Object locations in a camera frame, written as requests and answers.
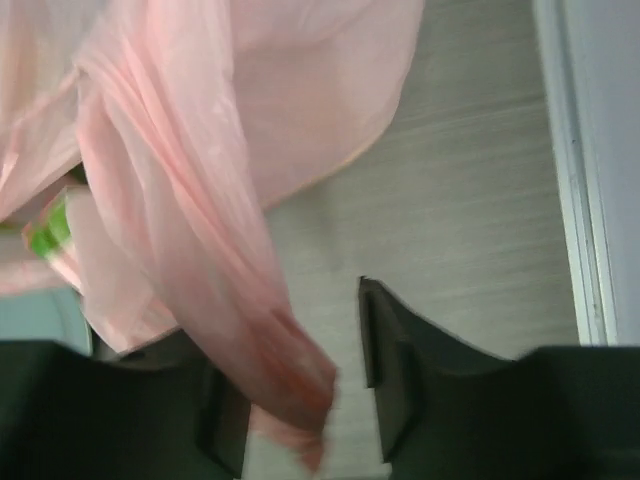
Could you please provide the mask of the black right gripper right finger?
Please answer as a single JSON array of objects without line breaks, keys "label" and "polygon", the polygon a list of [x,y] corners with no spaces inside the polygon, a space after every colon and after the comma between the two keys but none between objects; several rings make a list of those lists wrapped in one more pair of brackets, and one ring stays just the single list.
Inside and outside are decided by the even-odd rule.
[{"label": "black right gripper right finger", "polygon": [[483,352],[361,278],[359,321],[394,479],[635,479],[639,351]]}]

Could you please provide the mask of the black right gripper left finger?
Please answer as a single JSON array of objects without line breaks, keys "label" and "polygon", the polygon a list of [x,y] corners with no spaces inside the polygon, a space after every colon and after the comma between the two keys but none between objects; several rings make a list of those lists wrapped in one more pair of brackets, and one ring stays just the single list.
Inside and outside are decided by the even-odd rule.
[{"label": "black right gripper left finger", "polygon": [[250,404],[180,331],[101,361],[1,345],[5,479],[238,479]]}]

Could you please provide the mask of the pink plastic bag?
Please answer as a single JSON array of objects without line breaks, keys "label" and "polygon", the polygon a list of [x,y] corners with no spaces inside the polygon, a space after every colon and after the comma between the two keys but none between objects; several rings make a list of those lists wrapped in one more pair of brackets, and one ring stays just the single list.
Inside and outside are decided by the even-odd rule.
[{"label": "pink plastic bag", "polygon": [[337,369],[296,320],[264,212],[391,123],[421,1],[5,1],[1,258],[113,350],[175,328],[310,472]]}]

